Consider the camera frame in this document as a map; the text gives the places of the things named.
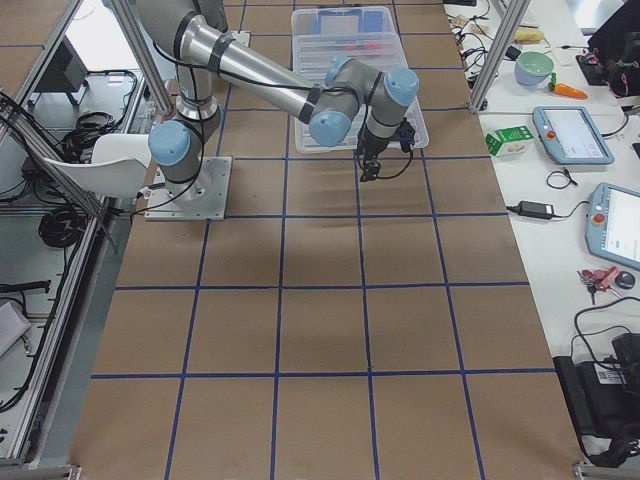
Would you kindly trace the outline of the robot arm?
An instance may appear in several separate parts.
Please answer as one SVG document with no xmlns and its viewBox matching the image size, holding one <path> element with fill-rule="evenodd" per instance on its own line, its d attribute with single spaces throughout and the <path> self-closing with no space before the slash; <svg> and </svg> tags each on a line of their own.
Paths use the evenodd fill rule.
<svg viewBox="0 0 640 480">
<path fill-rule="evenodd" d="M 138 11 L 157 50 L 186 74 L 180 83 L 186 106 L 200 109 L 210 103 L 211 93 L 197 87 L 196 76 L 216 76 L 296 117 L 326 148 L 342 143 L 363 111 L 355 147 L 363 182 L 380 179 L 378 157 L 390 142 L 413 152 L 415 131 L 406 112 L 419 79 L 409 68 L 383 72 L 341 55 L 332 61 L 325 83 L 313 84 L 238 42 L 220 1 L 141 1 Z"/>
</svg>

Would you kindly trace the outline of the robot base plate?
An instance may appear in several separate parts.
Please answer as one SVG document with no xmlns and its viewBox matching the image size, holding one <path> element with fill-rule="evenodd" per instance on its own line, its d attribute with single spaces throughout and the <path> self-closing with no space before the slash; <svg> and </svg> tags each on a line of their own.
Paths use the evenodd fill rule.
<svg viewBox="0 0 640 480">
<path fill-rule="evenodd" d="M 221 221 L 225 218 L 232 171 L 231 157 L 205 157 L 193 184 L 178 185 L 165 180 L 159 167 L 155 183 L 163 186 L 151 191 L 144 217 L 148 221 Z"/>
</svg>

